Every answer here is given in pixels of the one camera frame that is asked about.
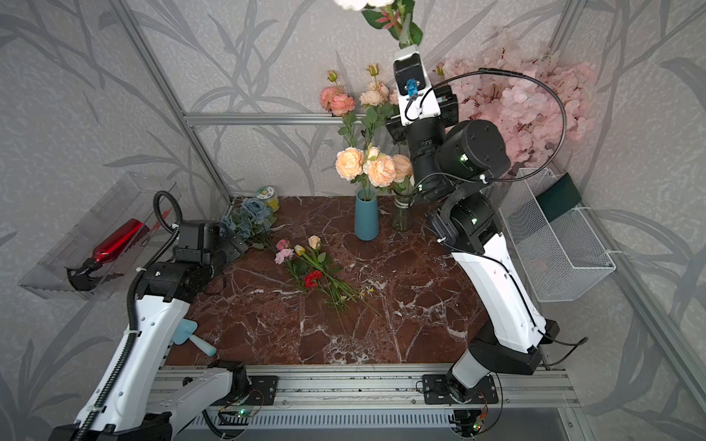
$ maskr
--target metal mounting plate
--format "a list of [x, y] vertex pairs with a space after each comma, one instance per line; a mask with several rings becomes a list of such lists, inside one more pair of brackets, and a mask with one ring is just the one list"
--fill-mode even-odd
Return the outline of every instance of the metal mounting plate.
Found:
[[[427, 404], [459, 404], [454, 400], [446, 386], [446, 375], [422, 375], [421, 381], [424, 388], [424, 402]], [[495, 382], [490, 375], [483, 377], [478, 382], [475, 390], [482, 392], [485, 400], [480, 394], [474, 394], [474, 397], [465, 404], [497, 404], [498, 394], [495, 388]]]

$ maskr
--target white flower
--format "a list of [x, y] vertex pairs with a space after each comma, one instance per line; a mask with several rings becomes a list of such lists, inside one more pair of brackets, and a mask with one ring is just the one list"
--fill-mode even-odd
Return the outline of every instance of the white flower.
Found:
[[333, 0], [336, 4], [343, 9], [352, 9], [353, 11], [362, 10], [368, 3], [368, 0]]
[[395, 0], [368, 0], [368, 4], [374, 8], [381, 8], [395, 3]]
[[371, 81], [370, 83], [368, 83], [368, 90], [377, 90], [378, 92], [380, 92], [380, 95], [386, 98], [390, 94], [388, 87], [384, 85], [382, 81], [377, 82], [377, 87], [375, 87], [375, 83], [375, 81]]
[[377, 106], [385, 101], [385, 97], [377, 90], [369, 90], [360, 95], [360, 104], [364, 106]]
[[377, 147], [370, 147], [368, 149], [368, 151], [366, 152], [365, 160], [369, 161], [370, 159], [375, 159], [379, 156], [379, 154], [380, 154], [380, 149], [378, 149]]

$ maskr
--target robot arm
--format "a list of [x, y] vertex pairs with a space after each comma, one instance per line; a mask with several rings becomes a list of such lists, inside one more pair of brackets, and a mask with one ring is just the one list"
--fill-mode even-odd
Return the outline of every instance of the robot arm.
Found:
[[409, 145], [415, 199], [446, 197], [427, 214], [429, 226], [472, 280], [490, 316], [447, 375], [452, 396], [464, 402], [489, 372], [531, 375], [541, 360], [538, 346], [553, 341], [558, 326], [532, 305], [498, 218], [480, 193], [489, 179], [510, 169], [497, 127], [483, 120], [459, 123], [456, 96], [449, 86], [431, 86], [416, 46], [397, 52], [394, 67], [400, 115], [387, 122], [388, 130], [395, 142]]

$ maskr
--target wall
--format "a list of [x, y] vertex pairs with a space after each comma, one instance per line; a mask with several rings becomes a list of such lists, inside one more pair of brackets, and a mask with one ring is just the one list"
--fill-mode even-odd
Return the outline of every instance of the wall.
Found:
[[[559, 163], [706, 361], [706, 3], [588, 1], [562, 62], [599, 67], [597, 127]], [[612, 279], [571, 303], [543, 304], [600, 440], [706, 440], [704, 415]], [[564, 348], [550, 348], [553, 360]]]
[[126, 325], [124, 296], [49, 301], [19, 279], [126, 171], [224, 206], [104, 1], [0, 1], [0, 437], [70, 423]]
[[[379, 63], [392, 79], [397, 42], [331, 0], [130, 0], [138, 22], [188, 112], [324, 112], [329, 69], [357, 97]], [[428, 70], [473, 56], [500, 26], [528, 54], [549, 43], [565, 1], [419, 0], [414, 22]], [[209, 126], [201, 138], [234, 193], [271, 184], [280, 195], [353, 195], [333, 167], [343, 140], [332, 126]], [[389, 135], [376, 140], [392, 152]]]

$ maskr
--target brown marble surface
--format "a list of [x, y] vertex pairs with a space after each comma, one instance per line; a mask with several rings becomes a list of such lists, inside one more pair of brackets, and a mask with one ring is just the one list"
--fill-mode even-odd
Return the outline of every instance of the brown marble surface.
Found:
[[[299, 293], [272, 252], [251, 249], [197, 296], [187, 315], [196, 335], [217, 357], [249, 365], [456, 361], [488, 315], [466, 274], [421, 227], [424, 208], [413, 207], [418, 222], [399, 232], [390, 226], [393, 198], [378, 201], [380, 234], [370, 242], [353, 233], [353, 197], [280, 198], [272, 236], [302, 245], [320, 236], [344, 267], [340, 279], [374, 288], [370, 307], [357, 302], [339, 314], [325, 294]], [[187, 341], [166, 364], [211, 360]]]

